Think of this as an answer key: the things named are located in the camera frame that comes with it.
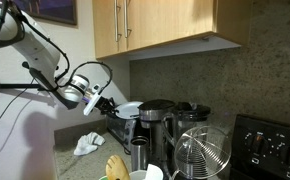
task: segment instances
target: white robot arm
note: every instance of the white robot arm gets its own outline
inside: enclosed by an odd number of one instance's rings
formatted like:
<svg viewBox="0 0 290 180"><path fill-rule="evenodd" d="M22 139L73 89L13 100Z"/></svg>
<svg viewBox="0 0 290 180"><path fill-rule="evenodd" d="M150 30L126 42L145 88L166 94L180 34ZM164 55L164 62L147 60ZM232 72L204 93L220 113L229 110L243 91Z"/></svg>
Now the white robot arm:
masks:
<svg viewBox="0 0 290 180"><path fill-rule="evenodd" d="M65 85L60 86L58 84L58 80L67 73L68 69L58 77L54 77L54 73L58 68L60 54L62 53L67 60L66 54L53 44L46 37L47 33L39 24L25 12L19 10L13 1L0 2L0 21L2 21L0 22L0 48L13 46L20 52L27 60L24 66L29 69L29 73L46 91L54 96L59 105L73 109L80 102L85 101L88 103L84 109L85 115L88 115L94 107L104 112L114 110L114 102L100 95L110 81L96 93L87 92L89 91L89 81L83 75L73 75L76 69Z"/></svg>

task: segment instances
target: yellow object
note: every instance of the yellow object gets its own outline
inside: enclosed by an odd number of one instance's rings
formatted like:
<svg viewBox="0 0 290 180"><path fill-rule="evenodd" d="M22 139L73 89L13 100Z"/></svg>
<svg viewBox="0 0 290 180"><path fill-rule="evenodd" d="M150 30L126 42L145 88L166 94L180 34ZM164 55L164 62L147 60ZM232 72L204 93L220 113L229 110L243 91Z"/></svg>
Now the yellow object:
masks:
<svg viewBox="0 0 290 180"><path fill-rule="evenodd" d="M120 156L113 155L107 160L106 176L108 180L130 180L128 170Z"/></svg>

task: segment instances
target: stove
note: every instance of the stove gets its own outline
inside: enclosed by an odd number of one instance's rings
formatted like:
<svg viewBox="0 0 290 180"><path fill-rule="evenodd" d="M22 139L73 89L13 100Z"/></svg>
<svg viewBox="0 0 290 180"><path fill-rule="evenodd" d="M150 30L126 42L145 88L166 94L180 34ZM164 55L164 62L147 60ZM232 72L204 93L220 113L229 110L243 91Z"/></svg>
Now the stove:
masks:
<svg viewBox="0 0 290 180"><path fill-rule="evenodd" d="M290 180L290 127L237 115L230 180Z"/></svg>

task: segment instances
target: white dish towel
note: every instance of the white dish towel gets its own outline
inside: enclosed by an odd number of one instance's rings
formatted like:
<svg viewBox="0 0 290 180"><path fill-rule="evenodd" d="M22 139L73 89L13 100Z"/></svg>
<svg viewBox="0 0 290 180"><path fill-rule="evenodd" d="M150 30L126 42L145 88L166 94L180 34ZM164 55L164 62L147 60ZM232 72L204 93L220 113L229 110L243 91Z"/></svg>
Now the white dish towel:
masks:
<svg viewBox="0 0 290 180"><path fill-rule="evenodd" d="M91 132L88 135L82 136L78 142L74 155L82 156L97 150L98 146L105 143L105 139L96 132Z"/></svg>

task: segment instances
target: kitchen counter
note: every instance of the kitchen counter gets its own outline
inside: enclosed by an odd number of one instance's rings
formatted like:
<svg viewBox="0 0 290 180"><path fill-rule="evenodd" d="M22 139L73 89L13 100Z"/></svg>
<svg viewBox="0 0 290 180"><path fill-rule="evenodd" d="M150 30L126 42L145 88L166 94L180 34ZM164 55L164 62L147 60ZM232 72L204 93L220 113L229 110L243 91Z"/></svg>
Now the kitchen counter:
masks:
<svg viewBox="0 0 290 180"><path fill-rule="evenodd" d="M98 149L84 156L73 154L79 138L96 132L105 139ZM131 157L126 155L123 146L106 130L105 120L82 124L54 132L55 161L59 180L79 179L98 180L106 175L106 162L111 155L119 155L131 172Z"/></svg>

